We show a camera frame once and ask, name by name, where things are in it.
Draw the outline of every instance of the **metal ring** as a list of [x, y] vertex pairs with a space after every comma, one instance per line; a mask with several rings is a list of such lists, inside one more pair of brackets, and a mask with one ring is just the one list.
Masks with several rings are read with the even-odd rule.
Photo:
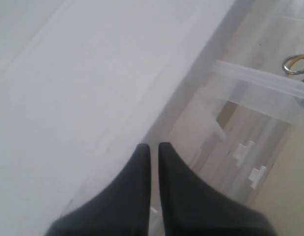
[[304, 69], [302, 69], [302, 70], [291, 70], [286, 65], [290, 60], [295, 59], [295, 58], [297, 58], [299, 56], [301, 56], [301, 54], [287, 57], [283, 61], [283, 63], [282, 63], [281, 66], [282, 66], [282, 69], [285, 71], [286, 74], [288, 74], [288, 75], [301, 75], [301, 74], [304, 74]]

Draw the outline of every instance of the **keyring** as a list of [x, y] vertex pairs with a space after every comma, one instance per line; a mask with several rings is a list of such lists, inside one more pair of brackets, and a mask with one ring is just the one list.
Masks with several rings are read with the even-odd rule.
[[298, 62], [299, 60], [302, 60], [302, 59], [304, 59], [304, 54], [298, 54], [298, 55], [287, 57], [282, 63], [282, 69], [288, 75], [304, 74], [304, 69], [302, 69], [302, 70], [291, 70], [290, 69], [296, 62]]

